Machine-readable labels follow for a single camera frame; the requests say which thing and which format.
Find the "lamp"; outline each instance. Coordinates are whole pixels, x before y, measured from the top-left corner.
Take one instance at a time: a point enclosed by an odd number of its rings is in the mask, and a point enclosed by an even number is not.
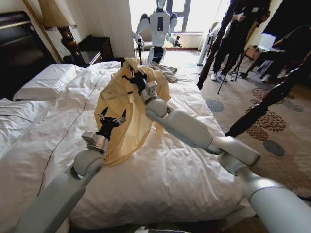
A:
[[[42,24],[46,30],[57,28],[62,35],[62,44],[70,51],[74,61],[78,64],[84,63],[77,42],[73,38],[70,28],[76,28],[77,25],[61,6],[58,0],[39,0],[42,11]]]

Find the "lampshade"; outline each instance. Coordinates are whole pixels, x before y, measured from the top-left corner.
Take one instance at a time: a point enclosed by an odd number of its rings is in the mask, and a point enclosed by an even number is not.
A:
[[[45,28],[76,27],[75,22],[58,0],[39,0]]]

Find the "white sneaker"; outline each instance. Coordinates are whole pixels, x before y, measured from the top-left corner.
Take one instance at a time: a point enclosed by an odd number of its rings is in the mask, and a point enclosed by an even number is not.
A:
[[[286,70],[283,69],[281,70],[281,72],[278,74],[277,78],[278,79],[281,79],[281,78],[284,78],[286,76]]]
[[[217,73],[212,73],[212,76],[210,77],[213,81],[217,80]]]
[[[217,78],[220,79],[221,81],[222,81],[223,79],[225,79],[225,82],[228,81],[227,76],[225,77],[224,74],[219,74],[219,75],[217,76]]]
[[[262,78],[262,82],[263,83],[267,83],[269,81],[269,78],[270,78],[270,75],[269,74],[266,74],[263,78]]]

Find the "lamp base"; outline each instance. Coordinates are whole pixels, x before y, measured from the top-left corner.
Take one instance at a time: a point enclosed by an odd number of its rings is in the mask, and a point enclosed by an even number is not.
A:
[[[58,30],[62,35],[62,44],[70,51],[75,63],[84,64],[77,42],[73,38],[69,27],[59,27]]]

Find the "window frame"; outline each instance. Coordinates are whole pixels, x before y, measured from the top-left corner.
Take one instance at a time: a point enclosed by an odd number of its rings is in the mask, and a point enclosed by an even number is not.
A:
[[[191,33],[191,32],[186,31],[188,16],[189,16],[189,12],[190,12],[191,0],[185,0],[184,11],[182,11],[182,12],[172,11],[173,10],[173,1],[174,0],[167,0],[167,2],[166,2],[167,13],[170,15],[173,13],[176,13],[177,18],[183,17],[183,24],[181,27],[181,31],[174,31],[174,33]]]

